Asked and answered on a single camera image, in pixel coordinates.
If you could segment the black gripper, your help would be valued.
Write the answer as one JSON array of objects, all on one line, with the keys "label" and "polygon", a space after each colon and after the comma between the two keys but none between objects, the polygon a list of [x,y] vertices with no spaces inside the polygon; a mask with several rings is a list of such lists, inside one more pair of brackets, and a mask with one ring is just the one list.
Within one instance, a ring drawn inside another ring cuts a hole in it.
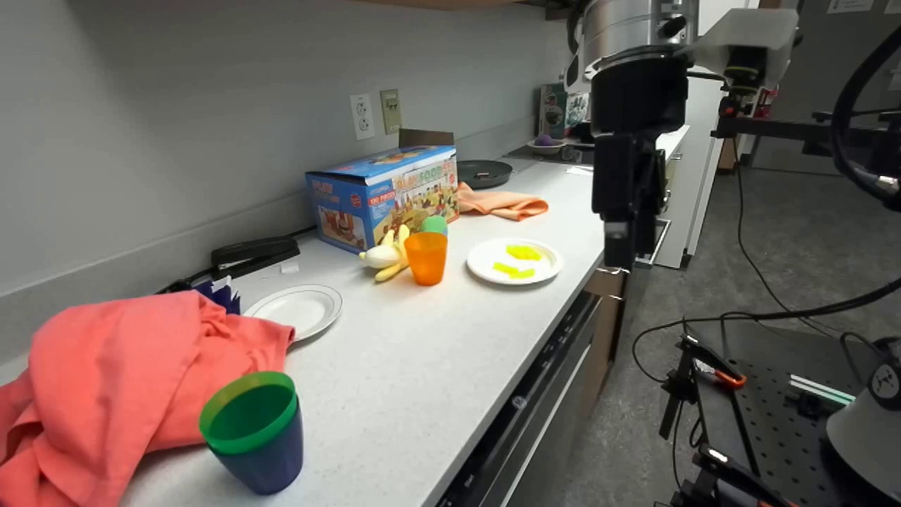
[{"label": "black gripper", "polygon": [[652,135],[603,135],[594,142],[592,208],[603,220],[608,269],[630,269],[655,249],[665,200],[665,152]]}]

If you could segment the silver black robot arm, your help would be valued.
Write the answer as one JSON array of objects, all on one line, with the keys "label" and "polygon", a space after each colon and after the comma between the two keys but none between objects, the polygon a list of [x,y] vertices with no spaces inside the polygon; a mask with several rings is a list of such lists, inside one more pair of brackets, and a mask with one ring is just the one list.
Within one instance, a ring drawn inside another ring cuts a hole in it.
[{"label": "silver black robot arm", "polygon": [[603,266],[630,269],[655,249],[666,189],[655,142],[684,124],[694,0],[575,0],[565,31],[565,79],[589,83]]}]

